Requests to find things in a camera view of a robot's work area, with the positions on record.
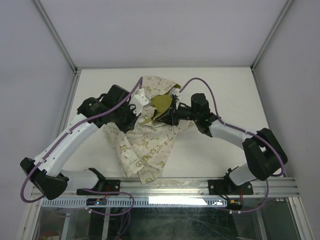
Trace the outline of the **cream green printed jacket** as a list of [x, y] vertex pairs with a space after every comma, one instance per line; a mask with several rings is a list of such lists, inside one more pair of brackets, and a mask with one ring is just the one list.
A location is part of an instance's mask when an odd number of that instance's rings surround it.
[[143, 109], [134, 130], [123, 133], [114, 123], [109, 123], [103, 132], [116, 152], [123, 176], [138, 174], [145, 185], [162, 176], [177, 135], [194, 128], [195, 124], [182, 120], [178, 126], [171, 126], [156, 121], [171, 102], [170, 91], [179, 89], [179, 84], [158, 76], [145, 76], [142, 87], [151, 103]]

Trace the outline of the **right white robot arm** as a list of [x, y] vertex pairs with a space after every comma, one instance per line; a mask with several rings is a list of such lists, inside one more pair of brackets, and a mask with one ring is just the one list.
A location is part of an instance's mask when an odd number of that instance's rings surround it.
[[228, 170], [224, 176], [223, 187], [230, 194], [240, 190], [244, 183], [255, 179], [267, 180], [276, 171], [283, 171], [288, 162], [287, 155], [270, 129], [251, 132], [226, 123], [211, 112], [203, 93], [193, 94], [190, 106], [180, 103], [177, 95], [171, 96], [170, 106], [156, 120], [170, 126], [178, 126], [181, 120], [192, 121], [200, 133], [242, 149], [246, 163]]

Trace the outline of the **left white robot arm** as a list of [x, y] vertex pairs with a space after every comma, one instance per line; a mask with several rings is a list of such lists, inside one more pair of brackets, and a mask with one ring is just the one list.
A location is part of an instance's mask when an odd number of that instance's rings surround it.
[[20, 162], [27, 176], [25, 182], [31, 182], [48, 200], [55, 200], [69, 190], [78, 195], [97, 195], [107, 190], [106, 177], [95, 168], [74, 171], [63, 167], [102, 126], [114, 123], [123, 133], [133, 130], [148, 103], [141, 80], [131, 91], [114, 84], [107, 93], [85, 99], [69, 125], [43, 152]]

